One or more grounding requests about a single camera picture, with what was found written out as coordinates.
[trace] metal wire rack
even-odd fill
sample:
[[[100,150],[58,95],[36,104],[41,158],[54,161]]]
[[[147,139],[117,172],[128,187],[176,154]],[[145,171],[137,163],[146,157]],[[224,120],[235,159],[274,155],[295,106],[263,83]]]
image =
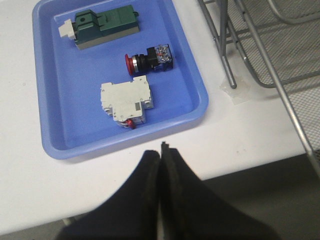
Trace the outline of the metal wire rack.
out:
[[[216,0],[220,35],[206,4],[198,2],[220,56],[226,38],[260,86],[276,87],[320,176],[320,0]],[[231,69],[230,76],[235,88]]]

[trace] table surface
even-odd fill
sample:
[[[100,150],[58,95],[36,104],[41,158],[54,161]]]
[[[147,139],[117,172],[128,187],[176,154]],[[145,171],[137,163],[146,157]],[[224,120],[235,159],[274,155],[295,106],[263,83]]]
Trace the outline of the table surface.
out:
[[[238,88],[229,88],[196,0],[173,0],[209,94],[189,130],[107,155],[56,160],[42,148],[32,10],[38,0],[0,0],[0,235],[88,212],[128,178],[145,150],[162,141],[208,179],[304,152],[275,89],[258,86],[233,45]]]

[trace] blue plastic tray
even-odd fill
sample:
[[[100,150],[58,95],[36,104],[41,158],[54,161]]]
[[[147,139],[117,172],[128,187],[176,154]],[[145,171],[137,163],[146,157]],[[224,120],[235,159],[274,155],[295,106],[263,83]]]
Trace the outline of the blue plastic tray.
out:
[[[140,32],[79,50],[58,27],[79,11],[96,13],[131,4]],[[33,9],[33,38],[42,145],[67,159],[91,151],[120,150],[193,127],[208,94],[171,0],[42,0]],[[101,107],[102,83],[132,81],[124,55],[169,44],[173,69],[149,72],[154,108],[136,129],[119,127]]]

